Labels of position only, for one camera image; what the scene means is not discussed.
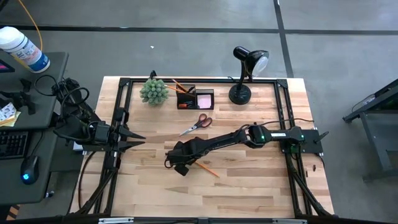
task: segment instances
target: wooden table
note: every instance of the wooden table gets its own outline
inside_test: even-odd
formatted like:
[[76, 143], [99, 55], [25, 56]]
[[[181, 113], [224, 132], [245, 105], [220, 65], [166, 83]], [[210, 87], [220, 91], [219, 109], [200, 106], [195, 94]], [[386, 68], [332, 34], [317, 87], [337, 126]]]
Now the wooden table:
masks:
[[[104, 77], [99, 94], [96, 113], [107, 123], [111, 122], [119, 78]], [[287, 80], [295, 118], [312, 119], [303, 79]], [[112, 216], [294, 217], [285, 157], [277, 142], [270, 142], [261, 149], [234, 145], [198, 160], [220, 178], [196, 165], [190, 167], [185, 177], [164, 167], [165, 152], [177, 141], [185, 142], [195, 136], [213, 138], [233, 132], [243, 124], [278, 120], [272, 85], [248, 84], [252, 98], [242, 106], [233, 104], [228, 98], [232, 84], [196, 85], [197, 88], [214, 89], [214, 110], [177, 110], [174, 91], [169, 91], [169, 99], [163, 105], [150, 107], [139, 97], [142, 84], [134, 84], [128, 126], [147, 139], [145, 144], [127, 150], [122, 156]], [[179, 137], [203, 112], [213, 118], [213, 124]], [[296, 121], [296, 125], [303, 129], [313, 128], [313, 123], [304, 121]], [[267, 128], [279, 129], [279, 124], [270, 124]], [[82, 183], [83, 203], [98, 185], [103, 156], [103, 153], [97, 153], [88, 164]], [[308, 173], [308, 187], [325, 209], [333, 213], [322, 162], [312, 154], [302, 157]], [[316, 171], [313, 171], [313, 165], [316, 165]], [[301, 190], [297, 192], [300, 208], [304, 211]], [[77, 208], [75, 191], [71, 212]]]

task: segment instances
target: small succulent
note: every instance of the small succulent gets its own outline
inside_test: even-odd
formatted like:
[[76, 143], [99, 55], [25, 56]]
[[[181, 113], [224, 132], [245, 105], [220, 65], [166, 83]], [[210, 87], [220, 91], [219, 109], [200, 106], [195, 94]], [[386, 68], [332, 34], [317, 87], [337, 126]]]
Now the small succulent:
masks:
[[167, 98], [169, 93], [164, 86], [163, 80], [148, 79], [144, 83], [144, 87], [140, 91], [142, 102], [148, 102], [151, 106], [162, 104]]

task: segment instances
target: pen holder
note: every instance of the pen holder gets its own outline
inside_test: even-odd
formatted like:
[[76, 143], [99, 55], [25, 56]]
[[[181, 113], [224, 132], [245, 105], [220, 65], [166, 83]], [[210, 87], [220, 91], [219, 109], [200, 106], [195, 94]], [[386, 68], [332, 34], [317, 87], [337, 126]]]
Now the pen holder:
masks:
[[178, 90], [188, 91], [177, 94], [177, 109], [179, 110], [213, 110], [214, 90], [198, 90], [195, 85], [183, 85], [183, 88], [176, 86]]

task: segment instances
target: white bottle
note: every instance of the white bottle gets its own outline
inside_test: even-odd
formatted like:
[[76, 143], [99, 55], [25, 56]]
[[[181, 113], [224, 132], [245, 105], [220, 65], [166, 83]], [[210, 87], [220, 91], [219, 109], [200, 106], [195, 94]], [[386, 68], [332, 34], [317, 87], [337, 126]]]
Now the white bottle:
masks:
[[16, 28], [0, 29], [0, 48], [33, 73], [44, 72], [50, 66], [49, 58]]

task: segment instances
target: pencil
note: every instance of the pencil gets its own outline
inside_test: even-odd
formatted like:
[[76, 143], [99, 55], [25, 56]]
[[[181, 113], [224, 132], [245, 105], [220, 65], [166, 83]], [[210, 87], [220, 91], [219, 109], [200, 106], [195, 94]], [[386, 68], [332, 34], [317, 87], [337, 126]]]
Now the pencil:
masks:
[[175, 82], [185, 93], [188, 92], [188, 90], [186, 90], [183, 86], [181, 86], [177, 81], [175, 81], [175, 79], [173, 79], [173, 82]]
[[184, 91], [178, 90], [178, 89], [176, 89], [176, 88], [174, 88], [174, 87], [171, 87], [171, 86], [168, 86], [168, 85], [164, 85], [164, 86], [166, 86], [167, 88], [170, 88], [170, 89], [172, 89], [172, 90], [175, 90], [175, 91], [177, 91], [177, 92], [185, 93]]
[[211, 174], [213, 174], [213, 175], [215, 175], [216, 177], [219, 178], [219, 175], [218, 175], [218, 174], [216, 174], [214, 171], [210, 170], [209, 168], [205, 167], [204, 165], [202, 165], [202, 164], [200, 164], [200, 163], [198, 163], [198, 162], [195, 162], [195, 164], [198, 165], [198, 166], [200, 166], [200, 167], [202, 167], [203, 169], [207, 170], [209, 173], [211, 173]]

